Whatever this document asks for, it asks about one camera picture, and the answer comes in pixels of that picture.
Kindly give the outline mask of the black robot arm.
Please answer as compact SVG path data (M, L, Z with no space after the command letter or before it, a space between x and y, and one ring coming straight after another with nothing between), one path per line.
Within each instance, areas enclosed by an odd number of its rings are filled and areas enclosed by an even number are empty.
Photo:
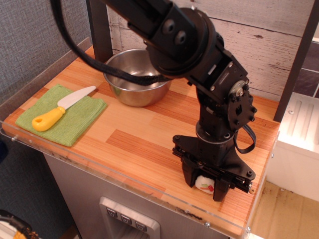
M249 127L256 108L249 93L247 72L224 47L209 17L202 11L179 8L169 0L108 0L142 37L155 69L167 78L186 78L195 85L200 104L196 136L176 135L173 153L181 158L187 185L199 176L214 181L213 199L220 202L229 189L248 192L255 172L239 154L237 135Z

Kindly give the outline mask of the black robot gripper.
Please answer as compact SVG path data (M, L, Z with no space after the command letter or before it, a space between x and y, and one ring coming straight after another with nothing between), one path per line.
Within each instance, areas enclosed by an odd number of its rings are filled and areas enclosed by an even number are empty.
M248 134L253 144L246 149L238 148L238 133L228 134L222 140L206 133L197 137L175 135L173 154L181 158L186 184L193 187L200 175L213 179L213 200L216 202L223 201L229 189L238 188L248 193L256 174L237 154L254 149L256 136L253 132Z

